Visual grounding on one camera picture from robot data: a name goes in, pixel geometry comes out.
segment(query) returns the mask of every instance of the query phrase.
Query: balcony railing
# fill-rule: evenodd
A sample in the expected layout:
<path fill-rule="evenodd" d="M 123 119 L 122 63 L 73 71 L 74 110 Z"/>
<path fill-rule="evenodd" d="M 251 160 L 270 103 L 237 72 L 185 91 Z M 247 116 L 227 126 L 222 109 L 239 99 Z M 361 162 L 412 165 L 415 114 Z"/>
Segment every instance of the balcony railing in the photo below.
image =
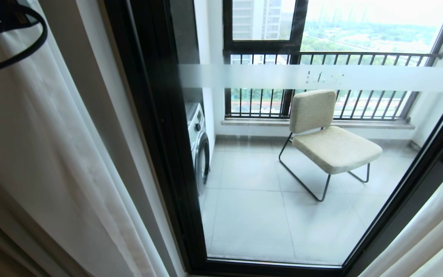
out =
<path fill-rule="evenodd" d="M 441 54 L 386 52 L 228 53 L 231 64 L 432 66 Z M 291 100 L 307 90 L 227 88 L 225 117 L 289 118 Z M 396 120 L 405 118 L 418 92 L 338 90 L 334 119 Z"/>

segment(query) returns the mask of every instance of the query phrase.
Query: front-loading washing machine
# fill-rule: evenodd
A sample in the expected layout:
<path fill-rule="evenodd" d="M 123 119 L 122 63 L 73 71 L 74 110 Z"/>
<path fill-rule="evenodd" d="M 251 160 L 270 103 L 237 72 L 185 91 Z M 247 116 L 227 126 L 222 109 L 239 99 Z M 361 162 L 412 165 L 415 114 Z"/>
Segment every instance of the front-loading washing machine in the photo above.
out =
<path fill-rule="evenodd" d="M 199 103 L 186 103 L 189 141 L 198 196 L 203 195 L 210 171 L 210 142 L 206 133 L 203 109 Z"/>

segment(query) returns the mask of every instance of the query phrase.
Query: sky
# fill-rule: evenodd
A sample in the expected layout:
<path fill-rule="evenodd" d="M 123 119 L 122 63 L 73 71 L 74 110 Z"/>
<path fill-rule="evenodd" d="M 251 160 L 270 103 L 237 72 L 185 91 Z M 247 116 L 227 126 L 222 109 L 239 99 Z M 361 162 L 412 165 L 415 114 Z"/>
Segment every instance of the sky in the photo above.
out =
<path fill-rule="evenodd" d="M 309 0 L 307 13 L 319 13 L 322 5 L 328 9 L 366 7 L 372 23 L 438 26 L 443 22 L 443 0 Z M 283 12 L 293 12 L 294 7 L 295 0 L 281 0 Z"/>

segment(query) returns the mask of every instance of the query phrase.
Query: chair seat cushion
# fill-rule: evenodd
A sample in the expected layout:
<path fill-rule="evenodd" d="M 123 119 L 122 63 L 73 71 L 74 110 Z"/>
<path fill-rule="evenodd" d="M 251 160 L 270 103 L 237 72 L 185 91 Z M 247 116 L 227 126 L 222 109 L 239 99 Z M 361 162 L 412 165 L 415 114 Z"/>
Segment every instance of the chair seat cushion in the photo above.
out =
<path fill-rule="evenodd" d="M 292 144 L 331 175 L 366 165 L 382 153 L 381 147 L 374 142 L 336 126 L 296 135 Z"/>

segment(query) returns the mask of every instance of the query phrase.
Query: beige cushioned chair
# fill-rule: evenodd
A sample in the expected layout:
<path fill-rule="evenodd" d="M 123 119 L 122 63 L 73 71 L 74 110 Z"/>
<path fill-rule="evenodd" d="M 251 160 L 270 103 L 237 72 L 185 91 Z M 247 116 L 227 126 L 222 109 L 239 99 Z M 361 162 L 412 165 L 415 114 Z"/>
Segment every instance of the beige cushioned chair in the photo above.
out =
<path fill-rule="evenodd" d="M 331 175 L 343 172 L 350 173 L 361 182 L 369 181 L 370 162 L 382 153 L 381 147 L 374 142 L 350 133 L 342 128 L 330 126 L 333 121 L 336 92 L 334 90 L 314 90 L 299 93 L 293 97 L 290 114 L 290 136 L 281 149 L 281 164 L 295 177 L 302 186 L 319 202 L 324 201 Z M 305 131 L 321 128 L 320 131 L 295 135 Z M 293 146 L 306 155 L 328 174 L 322 198 L 319 199 L 281 160 L 286 144 Z M 367 179 L 362 180 L 350 172 L 367 165 Z"/>

